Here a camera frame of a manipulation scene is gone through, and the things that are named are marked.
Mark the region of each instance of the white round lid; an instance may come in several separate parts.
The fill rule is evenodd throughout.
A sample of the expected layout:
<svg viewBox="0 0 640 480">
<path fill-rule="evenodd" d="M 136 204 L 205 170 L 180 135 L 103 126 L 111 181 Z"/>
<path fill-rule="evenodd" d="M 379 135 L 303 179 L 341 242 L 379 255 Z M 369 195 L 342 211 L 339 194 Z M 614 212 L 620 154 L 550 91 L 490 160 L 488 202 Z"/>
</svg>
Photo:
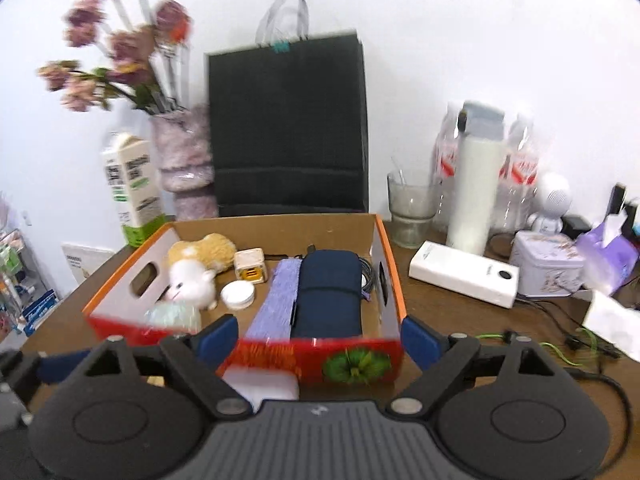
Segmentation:
<svg viewBox="0 0 640 480">
<path fill-rule="evenodd" d="M 245 280 L 236 280 L 225 285 L 220 298 L 229 310 L 242 310 L 254 302 L 255 287 Z"/>
</svg>

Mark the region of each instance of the white figurine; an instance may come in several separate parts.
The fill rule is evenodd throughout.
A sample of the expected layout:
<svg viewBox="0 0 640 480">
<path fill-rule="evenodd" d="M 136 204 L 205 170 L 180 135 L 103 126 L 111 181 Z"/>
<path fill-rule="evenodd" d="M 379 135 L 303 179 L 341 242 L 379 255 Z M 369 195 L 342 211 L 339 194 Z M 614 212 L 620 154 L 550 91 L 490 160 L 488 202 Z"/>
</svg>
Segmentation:
<svg viewBox="0 0 640 480">
<path fill-rule="evenodd" d="M 527 219 L 527 227 L 545 235 L 555 235 L 562 230 L 561 216 L 571 206 L 569 182 L 557 173 L 545 173 L 538 179 L 533 205 L 538 210 Z"/>
<path fill-rule="evenodd" d="M 181 301 L 200 310 L 216 307 L 216 273 L 198 260 L 178 260 L 169 268 L 169 290 L 164 298 Z"/>
</svg>

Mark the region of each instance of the navy blue case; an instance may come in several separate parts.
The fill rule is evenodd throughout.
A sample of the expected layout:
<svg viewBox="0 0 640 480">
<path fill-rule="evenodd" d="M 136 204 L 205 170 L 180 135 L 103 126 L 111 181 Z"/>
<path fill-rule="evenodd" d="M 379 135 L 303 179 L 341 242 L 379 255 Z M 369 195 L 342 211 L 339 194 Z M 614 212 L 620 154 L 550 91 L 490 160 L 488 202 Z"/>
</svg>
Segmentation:
<svg viewBox="0 0 640 480">
<path fill-rule="evenodd" d="M 362 265 L 351 251 L 317 250 L 300 266 L 291 337 L 362 335 Z"/>
</svg>

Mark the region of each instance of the orange and white plush toy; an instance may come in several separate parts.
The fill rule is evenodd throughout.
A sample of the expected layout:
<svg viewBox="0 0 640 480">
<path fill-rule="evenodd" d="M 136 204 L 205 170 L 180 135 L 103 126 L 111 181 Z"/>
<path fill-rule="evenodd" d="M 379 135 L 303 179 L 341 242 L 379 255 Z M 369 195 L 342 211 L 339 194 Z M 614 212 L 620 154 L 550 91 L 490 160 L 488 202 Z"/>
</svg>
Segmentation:
<svg viewBox="0 0 640 480">
<path fill-rule="evenodd" d="M 165 299 L 181 301 L 199 309 L 212 309 L 216 301 L 216 274 L 233 265 L 236 246 L 213 233 L 197 242 L 176 242 L 169 249 L 169 290 Z"/>
</svg>

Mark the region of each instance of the glass cup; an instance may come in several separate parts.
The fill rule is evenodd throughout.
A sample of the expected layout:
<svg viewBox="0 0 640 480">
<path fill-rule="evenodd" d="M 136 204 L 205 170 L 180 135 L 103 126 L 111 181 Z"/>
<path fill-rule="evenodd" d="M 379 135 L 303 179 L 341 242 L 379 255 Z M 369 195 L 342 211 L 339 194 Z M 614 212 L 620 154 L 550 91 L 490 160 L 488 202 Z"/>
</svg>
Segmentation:
<svg viewBox="0 0 640 480">
<path fill-rule="evenodd" d="M 393 171 L 386 176 L 391 211 L 391 239 L 417 249 L 427 239 L 433 217 L 431 175 L 422 170 Z"/>
</svg>

